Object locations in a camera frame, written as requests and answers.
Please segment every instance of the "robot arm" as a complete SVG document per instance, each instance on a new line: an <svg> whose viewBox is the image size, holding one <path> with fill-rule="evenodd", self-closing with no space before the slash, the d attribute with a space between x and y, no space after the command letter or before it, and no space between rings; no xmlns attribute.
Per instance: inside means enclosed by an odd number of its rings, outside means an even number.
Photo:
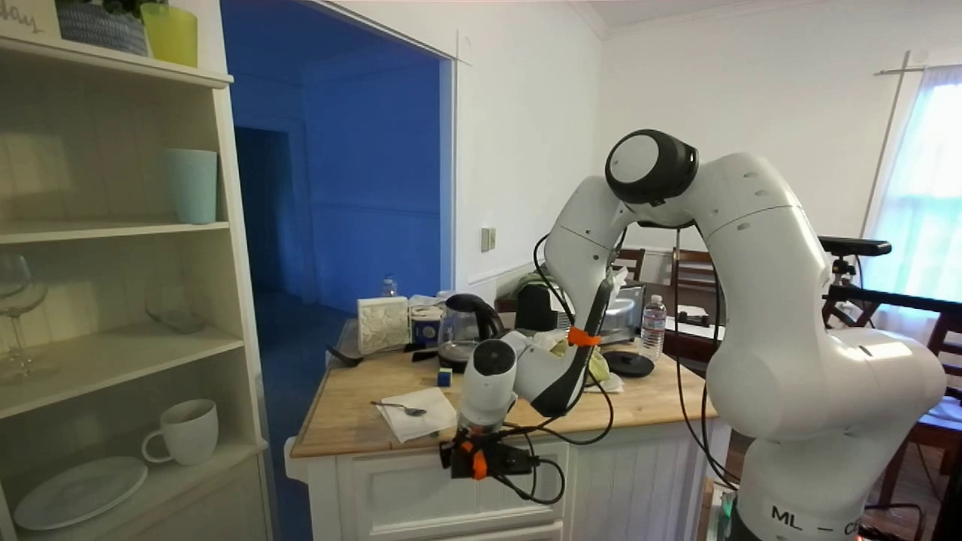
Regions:
<svg viewBox="0 0 962 541"><path fill-rule="evenodd" d="M738 488L741 538L843 541L910 424L943 394L942 365L880 331L823 331L831 272L786 184L757 157L698 165L651 130L625 135L603 176L583 181L543 245L574 328L599 333L611 257L632 226L698 226L725 288L726 328L707 387L718 414L754 444ZM513 394L543 417L565 414L591 346L568 357L523 333L476 349L461 414L494 430Z"/></svg>

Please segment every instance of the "kitchen appliance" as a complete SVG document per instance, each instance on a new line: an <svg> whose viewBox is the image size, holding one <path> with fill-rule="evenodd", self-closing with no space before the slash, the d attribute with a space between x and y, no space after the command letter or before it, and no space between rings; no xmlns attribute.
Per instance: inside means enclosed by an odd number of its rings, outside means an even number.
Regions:
<svg viewBox="0 0 962 541"><path fill-rule="evenodd" d="M463 372L477 343L502 336L502 317L477 295L450 295L446 301L438 365Z"/></svg>

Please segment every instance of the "white shelf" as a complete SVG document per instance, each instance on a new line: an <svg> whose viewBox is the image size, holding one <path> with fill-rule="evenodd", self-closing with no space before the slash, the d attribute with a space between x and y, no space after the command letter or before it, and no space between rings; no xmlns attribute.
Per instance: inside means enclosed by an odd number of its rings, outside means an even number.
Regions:
<svg viewBox="0 0 962 541"><path fill-rule="evenodd" d="M19 220L19 221L0 221L0 246L191 236L191 233L225 233L225 228L229 221L191 226L191 221L172 221L172 220Z"/></svg>
<svg viewBox="0 0 962 541"><path fill-rule="evenodd" d="M0 70L11 66L37 70L79 70L79 72L115 72L145 80L172 80L186 86L229 86L230 74L201 72L178 62L159 62L154 58L137 58L126 52L96 48L85 41L65 41L58 36L15 36L0 30Z"/></svg>
<svg viewBox="0 0 962 541"><path fill-rule="evenodd" d="M40 346L29 353L58 372L3 385L0 422L234 349L243 341L215 328L172 333L159 326Z"/></svg>
<svg viewBox="0 0 962 541"><path fill-rule="evenodd" d="M58 532L22 532L22 541L98 541L110 538L110 532L123 529L126 523L136 523L146 515L156 515L161 505L178 501L179 497L201 492L207 483L215 483L221 476L237 470L243 461L261 453L265 444L251 441L221 441L215 453L195 467L150 467L146 483L115 512L79 523Z"/></svg>

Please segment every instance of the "white mug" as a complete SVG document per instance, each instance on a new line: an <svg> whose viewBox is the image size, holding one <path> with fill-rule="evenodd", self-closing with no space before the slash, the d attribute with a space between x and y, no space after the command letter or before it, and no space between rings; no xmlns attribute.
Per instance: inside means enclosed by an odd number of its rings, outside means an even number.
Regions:
<svg viewBox="0 0 962 541"><path fill-rule="evenodd" d="M215 452L215 402L213 400L184 400L159 414L159 430L146 432L141 441L141 456L146 463L201 463ZM165 441L165 453L154 453L154 438Z"/></svg>

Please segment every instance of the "glass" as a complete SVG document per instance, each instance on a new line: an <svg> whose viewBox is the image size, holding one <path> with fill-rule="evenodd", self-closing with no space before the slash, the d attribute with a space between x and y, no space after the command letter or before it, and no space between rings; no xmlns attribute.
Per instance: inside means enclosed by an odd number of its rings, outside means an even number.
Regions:
<svg viewBox="0 0 962 541"><path fill-rule="evenodd" d="M52 365L40 365L23 349L22 317L37 311L48 299L48 285L37 279L27 257L0 257L0 317L11 326L11 346L3 355L0 382L22 382L40 372L52 372Z"/></svg>

